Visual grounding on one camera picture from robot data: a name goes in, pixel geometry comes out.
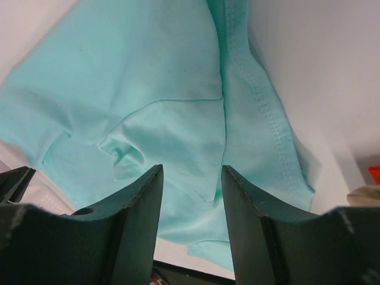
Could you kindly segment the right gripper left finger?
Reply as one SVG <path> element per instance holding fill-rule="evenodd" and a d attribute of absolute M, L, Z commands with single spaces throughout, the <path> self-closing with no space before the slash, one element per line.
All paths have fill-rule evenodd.
<path fill-rule="evenodd" d="M 2 284 L 148 284 L 163 193 L 158 164 L 71 215 L 1 206 Z"/>

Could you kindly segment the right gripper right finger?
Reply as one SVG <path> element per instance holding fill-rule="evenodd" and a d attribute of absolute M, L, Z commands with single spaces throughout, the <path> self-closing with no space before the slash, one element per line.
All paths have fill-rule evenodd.
<path fill-rule="evenodd" d="M 378 284 L 379 208 L 296 208 L 223 166 L 237 284 Z"/>

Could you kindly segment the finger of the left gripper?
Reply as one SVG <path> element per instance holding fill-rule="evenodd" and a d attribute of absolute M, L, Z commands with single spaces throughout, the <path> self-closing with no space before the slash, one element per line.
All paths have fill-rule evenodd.
<path fill-rule="evenodd" d="M 1 204 L 19 203 L 35 173 L 27 166 L 1 173 Z"/>

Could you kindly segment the teal green t shirt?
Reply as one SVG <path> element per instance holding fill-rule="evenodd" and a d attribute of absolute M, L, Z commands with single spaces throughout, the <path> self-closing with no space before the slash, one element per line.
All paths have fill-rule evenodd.
<path fill-rule="evenodd" d="M 233 268 L 221 169 L 309 210 L 248 1 L 81 1 L 9 73 L 1 140 L 77 208 L 164 169 L 158 237 Z"/>

